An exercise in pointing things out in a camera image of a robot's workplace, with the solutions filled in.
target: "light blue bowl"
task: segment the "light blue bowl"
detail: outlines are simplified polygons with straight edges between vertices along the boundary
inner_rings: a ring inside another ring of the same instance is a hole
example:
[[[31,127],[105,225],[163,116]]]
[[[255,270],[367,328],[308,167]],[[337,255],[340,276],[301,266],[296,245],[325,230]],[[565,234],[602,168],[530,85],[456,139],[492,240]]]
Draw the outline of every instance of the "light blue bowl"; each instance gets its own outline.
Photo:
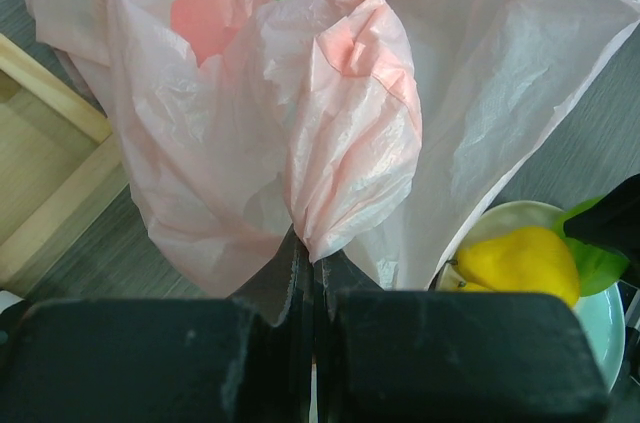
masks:
[[[560,208],[537,201],[505,203],[482,215],[460,246],[497,238],[524,226],[551,228],[563,213]],[[617,285],[596,295],[580,298],[573,310],[611,390],[622,365],[625,340],[624,311]]]

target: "wooden frame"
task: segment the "wooden frame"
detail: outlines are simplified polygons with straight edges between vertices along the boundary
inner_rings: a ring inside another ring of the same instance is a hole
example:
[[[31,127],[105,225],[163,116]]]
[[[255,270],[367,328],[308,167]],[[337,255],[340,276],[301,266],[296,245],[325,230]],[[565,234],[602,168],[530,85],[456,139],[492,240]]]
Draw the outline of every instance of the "wooden frame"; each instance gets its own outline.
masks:
[[[0,78],[0,287],[24,296],[127,177],[107,119],[1,34]]]

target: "plastic bag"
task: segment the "plastic bag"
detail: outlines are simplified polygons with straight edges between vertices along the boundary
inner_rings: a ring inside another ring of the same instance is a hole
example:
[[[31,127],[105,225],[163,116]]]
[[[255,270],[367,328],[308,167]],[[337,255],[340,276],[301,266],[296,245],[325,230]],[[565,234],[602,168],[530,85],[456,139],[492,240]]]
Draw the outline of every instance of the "plastic bag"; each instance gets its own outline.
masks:
[[[411,43],[423,146],[411,194],[359,253],[424,288],[631,35],[640,0],[387,1]]]
[[[384,0],[27,6],[103,104],[151,239],[212,295],[264,265],[292,218],[317,260],[410,191],[420,105]]]

